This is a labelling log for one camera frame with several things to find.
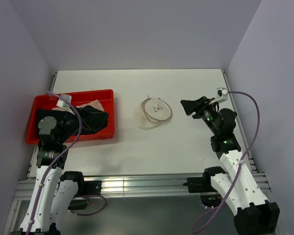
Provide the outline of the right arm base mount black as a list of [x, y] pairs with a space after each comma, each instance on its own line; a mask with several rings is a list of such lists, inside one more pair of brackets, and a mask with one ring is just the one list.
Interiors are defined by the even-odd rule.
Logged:
[[189, 177], [183, 183], [188, 188], [188, 193], [198, 193], [200, 203], [204, 208], [211, 209], [221, 203], [221, 196], [215, 189], [207, 185], [202, 177]]

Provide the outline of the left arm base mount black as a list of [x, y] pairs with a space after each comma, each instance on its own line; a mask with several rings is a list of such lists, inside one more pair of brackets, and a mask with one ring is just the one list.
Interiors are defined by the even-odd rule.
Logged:
[[102, 181], [85, 181], [82, 186], [78, 188], [68, 209], [71, 211], [86, 209], [92, 197], [96, 198], [101, 195], [101, 183]]

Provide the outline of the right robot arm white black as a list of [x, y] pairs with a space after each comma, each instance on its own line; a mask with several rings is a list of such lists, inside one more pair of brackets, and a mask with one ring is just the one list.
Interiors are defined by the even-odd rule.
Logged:
[[240, 235], [268, 235], [274, 233], [280, 209], [261, 191], [250, 172], [235, 135], [237, 113], [231, 109], [217, 110], [217, 101], [203, 96], [198, 100], [182, 100], [181, 105], [188, 116], [201, 119], [213, 133], [211, 147], [222, 166], [205, 169], [202, 185], [215, 190], [221, 196], [218, 206], [209, 210], [211, 217], [197, 231], [198, 234], [214, 220], [224, 205], [234, 215], [234, 225]]

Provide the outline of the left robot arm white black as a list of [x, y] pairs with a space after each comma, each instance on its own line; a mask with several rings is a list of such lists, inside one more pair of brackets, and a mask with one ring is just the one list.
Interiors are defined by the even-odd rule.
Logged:
[[14, 235], [58, 235], [61, 222], [74, 195], [86, 189], [81, 172], [63, 172], [69, 148], [65, 142], [80, 136], [82, 114], [67, 112], [62, 121], [53, 116], [38, 123], [39, 151], [36, 181], [26, 215]]

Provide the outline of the black bra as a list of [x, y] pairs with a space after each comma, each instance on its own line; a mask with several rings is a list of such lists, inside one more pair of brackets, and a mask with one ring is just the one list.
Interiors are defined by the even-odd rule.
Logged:
[[[109, 114], [107, 112], [97, 110], [91, 106], [86, 106], [84, 108], [76, 107], [76, 109], [82, 120], [81, 135], [93, 135], [108, 126]], [[42, 124], [41, 120], [46, 117], [54, 118], [57, 124], [55, 110], [38, 109], [36, 118], [37, 131], [39, 131], [39, 126]]]

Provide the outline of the pink bra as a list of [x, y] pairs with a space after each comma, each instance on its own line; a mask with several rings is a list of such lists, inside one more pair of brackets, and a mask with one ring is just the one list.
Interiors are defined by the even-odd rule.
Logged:
[[99, 100], [97, 100], [97, 99], [94, 100], [94, 101], [79, 105], [79, 106], [77, 106], [77, 108], [84, 108], [86, 106], [91, 106], [91, 107], [93, 107], [93, 108], [95, 108], [97, 110], [100, 110], [100, 111], [104, 112], [104, 108], [103, 108], [101, 102]]

